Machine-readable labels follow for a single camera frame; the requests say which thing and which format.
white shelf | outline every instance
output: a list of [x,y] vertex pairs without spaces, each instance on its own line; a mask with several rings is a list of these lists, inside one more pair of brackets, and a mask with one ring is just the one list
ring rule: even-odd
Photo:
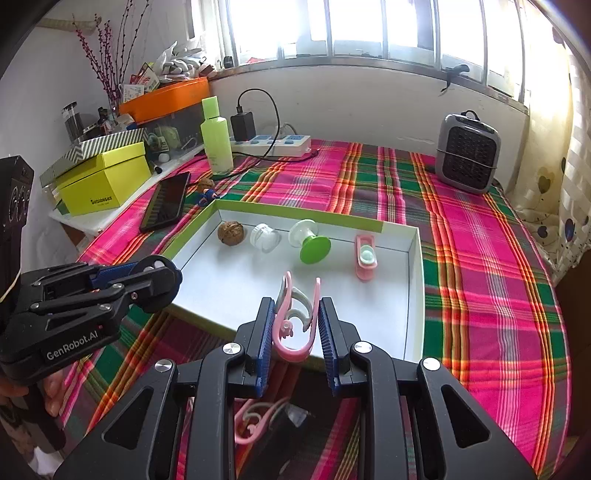
[[153,185],[157,184],[166,175],[179,168],[184,163],[192,160],[195,155],[203,149],[203,145],[198,145],[191,151],[187,152],[182,157],[171,160],[167,163],[158,163],[157,165],[162,168],[162,173],[153,174],[144,184],[137,189],[134,194],[127,199],[127,201],[118,208],[110,210],[102,210],[101,212],[92,212],[85,215],[72,216],[67,213],[62,215],[57,209],[53,209],[49,216],[60,223],[69,225],[80,232],[84,232],[86,235],[98,236],[103,230],[105,230],[115,219],[129,206],[131,203],[142,195],[146,190],[150,189]]

white suction cup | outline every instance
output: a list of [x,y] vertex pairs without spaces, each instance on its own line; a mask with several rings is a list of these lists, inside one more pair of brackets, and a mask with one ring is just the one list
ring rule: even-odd
[[373,265],[375,263],[375,251],[371,245],[363,245],[359,249],[359,261],[363,265]]
[[259,223],[252,229],[250,240],[253,247],[267,254],[279,245],[281,235],[266,223]]
[[287,239],[292,247],[301,248],[304,240],[318,235],[318,225],[314,220],[300,220],[290,229]]

plaid tablecloth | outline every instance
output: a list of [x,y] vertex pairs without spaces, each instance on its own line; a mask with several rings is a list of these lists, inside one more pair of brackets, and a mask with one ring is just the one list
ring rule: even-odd
[[[357,143],[315,141],[320,154],[297,164],[263,162],[221,181],[226,199],[360,215],[420,228],[426,291],[424,354],[435,356],[486,408],[541,476],[554,470],[566,434],[570,362],[554,291],[534,243],[496,188],[484,196],[438,181],[434,158]],[[243,167],[252,159],[238,161]],[[183,167],[192,181],[205,160]],[[199,214],[189,190],[182,221],[141,234],[152,190],[98,237],[82,260],[116,264],[160,252]],[[73,366],[61,420],[69,448],[160,358],[186,362],[222,340],[170,314],[131,310],[121,340]],[[268,396],[292,394],[315,411],[317,429],[284,472],[307,480],[356,478],[358,403],[333,400],[325,377],[276,364]],[[306,398],[299,385],[322,385]],[[248,450],[236,453],[240,469]]]

small walnut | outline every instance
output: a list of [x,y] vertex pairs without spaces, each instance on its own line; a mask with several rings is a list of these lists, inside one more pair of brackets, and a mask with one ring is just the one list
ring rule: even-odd
[[244,227],[238,222],[223,222],[217,227],[217,237],[223,244],[233,247],[244,240]]
[[197,182],[197,192],[204,193],[205,190],[209,190],[215,187],[212,179],[201,179]]

screw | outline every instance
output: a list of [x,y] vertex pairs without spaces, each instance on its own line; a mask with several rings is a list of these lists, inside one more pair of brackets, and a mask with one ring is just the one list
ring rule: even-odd
[[242,347],[240,346],[240,344],[236,342],[230,342],[223,346],[223,352],[227,353],[228,355],[234,355],[235,353],[238,353],[241,349]]
[[355,348],[355,351],[359,353],[370,353],[372,346],[371,343],[368,342],[357,342],[353,348]]
[[173,363],[170,360],[164,359],[164,360],[158,360],[155,364],[154,364],[154,368],[156,369],[157,372],[167,372],[168,370],[170,370],[173,367]]
[[423,366],[427,369],[427,370],[431,370],[431,371],[435,371],[435,370],[439,370],[439,367],[441,366],[441,363],[439,363],[439,360],[437,360],[436,358],[426,358],[425,360],[423,360]]

